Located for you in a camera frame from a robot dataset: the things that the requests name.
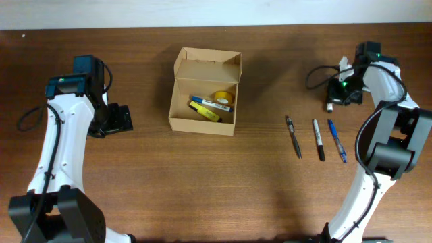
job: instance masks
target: box lid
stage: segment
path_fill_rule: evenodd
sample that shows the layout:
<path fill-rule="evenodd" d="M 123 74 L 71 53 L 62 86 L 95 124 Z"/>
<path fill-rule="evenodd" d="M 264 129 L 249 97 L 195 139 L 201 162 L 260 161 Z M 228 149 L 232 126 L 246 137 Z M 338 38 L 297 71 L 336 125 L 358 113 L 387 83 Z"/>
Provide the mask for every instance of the box lid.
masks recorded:
<path fill-rule="evenodd" d="M 239 83 L 242 54 L 183 47 L 174 64 L 177 79 Z"/>

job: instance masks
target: wooden table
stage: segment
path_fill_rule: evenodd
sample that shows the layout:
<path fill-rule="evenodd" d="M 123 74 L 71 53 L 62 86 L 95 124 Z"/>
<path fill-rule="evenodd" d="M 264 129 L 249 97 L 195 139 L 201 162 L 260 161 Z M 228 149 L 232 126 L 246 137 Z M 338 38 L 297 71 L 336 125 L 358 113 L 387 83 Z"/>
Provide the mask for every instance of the wooden table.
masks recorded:
<path fill-rule="evenodd" d="M 342 55 L 352 61 L 356 45 L 367 40 L 383 43 L 383 54 L 399 59 L 410 95 L 432 109 L 432 24 L 0 32 L 0 241 L 20 240 L 7 207 L 10 197 L 26 193 L 45 134 L 46 121 L 26 133 L 16 122 L 45 102 L 50 76 L 70 73 L 73 57 L 85 54 L 109 65 L 109 98 L 129 105 L 134 123 L 133 132 L 86 142 L 85 191 L 108 227 L 141 240 L 320 233 L 354 179 L 354 140 L 373 102 L 366 94 L 363 105 L 328 114 L 325 89 L 307 91 L 304 78 L 316 65 L 338 64 Z M 173 64 L 181 47 L 242 52 L 234 137 L 171 131 Z M 296 157 L 284 115 L 293 119 L 303 159 Z M 327 118 L 347 149 L 347 165 Z M 312 119 L 321 125 L 325 162 L 318 159 Z M 364 235 L 431 242 L 431 171 L 429 138 L 417 167 L 385 195 Z"/>

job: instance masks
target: black pen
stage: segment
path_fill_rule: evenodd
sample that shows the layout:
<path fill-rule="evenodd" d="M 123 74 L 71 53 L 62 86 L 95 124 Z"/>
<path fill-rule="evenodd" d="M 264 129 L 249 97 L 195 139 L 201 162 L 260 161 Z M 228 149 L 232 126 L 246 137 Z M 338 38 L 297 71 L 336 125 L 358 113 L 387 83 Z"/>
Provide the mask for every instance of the black pen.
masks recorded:
<path fill-rule="evenodd" d="M 288 124 L 288 129 L 290 130 L 292 144 L 294 145 L 294 148 L 296 149 L 296 153 L 298 155 L 298 158 L 302 158 L 302 152 L 300 151 L 300 146 L 298 146 L 298 142 L 296 139 L 296 135 L 294 135 L 294 125 L 292 124 L 291 119 L 286 115 L 285 116 L 286 123 Z"/>
<path fill-rule="evenodd" d="M 315 130 L 315 136 L 317 137 L 319 160 L 324 161 L 325 158 L 324 158 L 323 141 L 321 140 L 321 135 L 319 133 L 318 122 L 315 119 L 313 120 L 313 128 Z"/>

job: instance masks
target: tape roll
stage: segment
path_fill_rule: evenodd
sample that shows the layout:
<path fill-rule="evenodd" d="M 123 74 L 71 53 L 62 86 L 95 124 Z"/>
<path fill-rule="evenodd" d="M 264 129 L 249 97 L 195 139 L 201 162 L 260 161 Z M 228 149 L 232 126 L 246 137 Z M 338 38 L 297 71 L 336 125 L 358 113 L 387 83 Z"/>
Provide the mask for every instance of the tape roll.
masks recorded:
<path fill-rule="evenodd" d="M 225 91 L 217 91 L 215 93 L 215 101 L 224 105 L 231 105 L 233 96 L 232 94 Z"/>

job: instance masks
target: white marker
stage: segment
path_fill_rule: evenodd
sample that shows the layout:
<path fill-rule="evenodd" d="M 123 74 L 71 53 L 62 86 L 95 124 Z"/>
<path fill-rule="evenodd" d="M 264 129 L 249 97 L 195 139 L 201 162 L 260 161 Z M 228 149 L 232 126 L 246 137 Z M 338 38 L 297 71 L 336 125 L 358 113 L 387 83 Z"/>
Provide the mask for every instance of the white marker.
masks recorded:
<path fill-rule="evenodd" d="M 315 119 L 313 120 L 313 129 L 315 130 L 315 137 L 317 137 L 319 160 L 324 161 L 323 141 L 321 140 L 321 135 L 319 133 L 318 122 Z"/>
<path fill-rule="evenodd" d="M 221 105 L 221 104 L 218 104 L 218 103 L 214 103 L 214 102 L 211 102 L 211 101 L 207 101 L 207 100 L 204 100 L 204 99 L 199 98 L 199 97 L 194 97 L 193 96 L 192 97 L 192 101 L 195 101 L 197 103 L 201 103 L 203 105 L 208 105 L 210 107 L 218 108 L 218 109 L 221 109 L 221 110 L 224 110 L 224 111 L 233 112 L 233 109 L 231 107 L 228 107 L 226 105 Z"/>

